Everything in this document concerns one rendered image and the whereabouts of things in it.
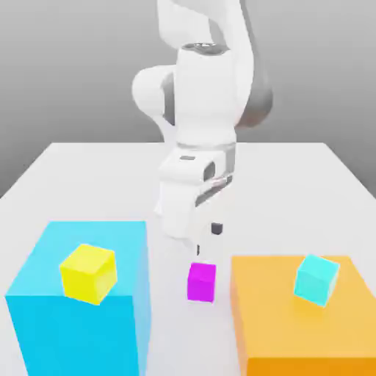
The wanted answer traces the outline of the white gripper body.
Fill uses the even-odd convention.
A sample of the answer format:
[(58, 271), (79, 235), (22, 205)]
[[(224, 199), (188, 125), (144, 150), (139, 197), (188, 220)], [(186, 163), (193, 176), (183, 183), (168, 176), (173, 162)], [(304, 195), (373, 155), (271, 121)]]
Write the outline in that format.
[(233, 176), (199, 184), (161, 181), (156, 213), (163, 232), (172, 239), (195, 239), (217, 210)]

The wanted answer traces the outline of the small magenta cube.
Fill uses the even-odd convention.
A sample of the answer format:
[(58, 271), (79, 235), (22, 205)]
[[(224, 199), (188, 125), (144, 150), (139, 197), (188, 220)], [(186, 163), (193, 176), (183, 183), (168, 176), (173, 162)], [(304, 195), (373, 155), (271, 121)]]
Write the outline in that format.
[(216, 271), (215, 264), (191, 263), (187, 279), (187, 299), (213, 303)]

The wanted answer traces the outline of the small cyan cube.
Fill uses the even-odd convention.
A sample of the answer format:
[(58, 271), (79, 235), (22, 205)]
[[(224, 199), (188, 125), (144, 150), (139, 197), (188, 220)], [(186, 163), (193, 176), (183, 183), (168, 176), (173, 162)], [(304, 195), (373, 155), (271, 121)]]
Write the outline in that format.
[(333, 294), (340, 264), (326, 258), (307, 255), (297, 268), (294, 294), (318, 306), (325, 307)]

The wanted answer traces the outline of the small yellow cube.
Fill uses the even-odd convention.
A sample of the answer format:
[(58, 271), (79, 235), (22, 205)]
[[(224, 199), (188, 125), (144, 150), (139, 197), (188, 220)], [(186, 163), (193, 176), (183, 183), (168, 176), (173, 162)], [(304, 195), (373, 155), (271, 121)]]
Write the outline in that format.
[(99, 306), (118, 281), (115, 252), (80, 244), (59, 266), (66, 297)]

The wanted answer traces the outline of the large orange box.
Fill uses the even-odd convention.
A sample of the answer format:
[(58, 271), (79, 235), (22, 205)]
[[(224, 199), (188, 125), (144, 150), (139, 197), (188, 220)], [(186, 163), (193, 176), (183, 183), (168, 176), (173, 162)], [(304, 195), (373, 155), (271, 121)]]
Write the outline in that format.
[(234, 256), (241, 376), (376, 376), (376, 297), (348, 256), (325, 307), (294, 295), (302, 256)]

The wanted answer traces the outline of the large blue box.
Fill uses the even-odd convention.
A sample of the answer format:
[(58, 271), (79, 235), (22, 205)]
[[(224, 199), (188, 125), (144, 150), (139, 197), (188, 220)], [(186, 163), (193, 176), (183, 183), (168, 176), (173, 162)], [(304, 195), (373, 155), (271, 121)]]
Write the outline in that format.
[[(64, 295), (60, 264), (80, 244), (115, 252), (99, 305)], [(28, 376), (145, 376), (151, 333), (146, 224), (49, 223), (5, 299)]]

